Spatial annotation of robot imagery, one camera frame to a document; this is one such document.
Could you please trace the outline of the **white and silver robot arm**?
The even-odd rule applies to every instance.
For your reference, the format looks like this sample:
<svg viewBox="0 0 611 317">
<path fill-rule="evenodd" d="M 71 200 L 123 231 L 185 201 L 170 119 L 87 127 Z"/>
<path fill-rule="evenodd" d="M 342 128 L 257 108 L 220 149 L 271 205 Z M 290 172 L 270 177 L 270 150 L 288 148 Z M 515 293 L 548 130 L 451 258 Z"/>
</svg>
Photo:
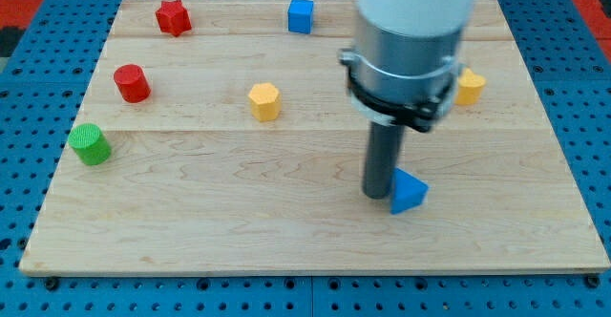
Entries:
<svg viewBox="0 0 611 317">
<path fill-rule="evenodd" d="M 381 126 L 427 133 L 451 109 L 457 49 L 474 0 L 355 0 L 347 69 L 353 106 Z"/>
</svg>

